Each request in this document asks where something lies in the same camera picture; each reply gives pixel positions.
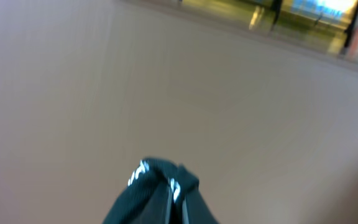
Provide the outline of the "black polo shirt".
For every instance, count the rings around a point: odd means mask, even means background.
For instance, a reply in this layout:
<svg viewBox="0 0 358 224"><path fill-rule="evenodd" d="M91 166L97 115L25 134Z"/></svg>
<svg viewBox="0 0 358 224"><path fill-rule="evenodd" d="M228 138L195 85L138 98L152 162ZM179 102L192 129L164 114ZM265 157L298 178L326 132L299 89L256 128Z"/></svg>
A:
<svg viewBox="0 0 358 224"><path fill-rule="evenodd" d="M127 186L114 202L103 224L170 224L170 179L181 186L189 224L217 224L199 191L199 179L183 165L147 157L149 171Z"/></svg>

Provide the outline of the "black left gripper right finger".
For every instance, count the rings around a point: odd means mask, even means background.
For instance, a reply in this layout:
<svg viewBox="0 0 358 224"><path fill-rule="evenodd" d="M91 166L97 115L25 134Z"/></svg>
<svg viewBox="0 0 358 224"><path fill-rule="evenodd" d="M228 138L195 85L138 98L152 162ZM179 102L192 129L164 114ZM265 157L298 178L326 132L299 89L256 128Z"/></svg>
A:
<svg viewBox="0 0 358 224"><path fill-rule="evenodd" d="M170 220L169 223L189 224L188 206L185 197L181 197L181 186L175 179L170 179Z"/></svg>

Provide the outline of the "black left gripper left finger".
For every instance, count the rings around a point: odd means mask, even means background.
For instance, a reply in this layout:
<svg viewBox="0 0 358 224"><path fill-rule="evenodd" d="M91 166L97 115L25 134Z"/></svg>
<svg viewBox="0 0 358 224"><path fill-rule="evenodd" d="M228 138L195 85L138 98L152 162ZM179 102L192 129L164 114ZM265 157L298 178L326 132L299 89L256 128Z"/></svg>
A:
<svg viewBox="0 0 358 224"><path fill-rule="evenodd" d="M145 174L149 171L150 167L146 161L141 160L139 166L132 172L131 177L127 182L127 186L130 186L135 180L139 178L141 174Z"/></svg>

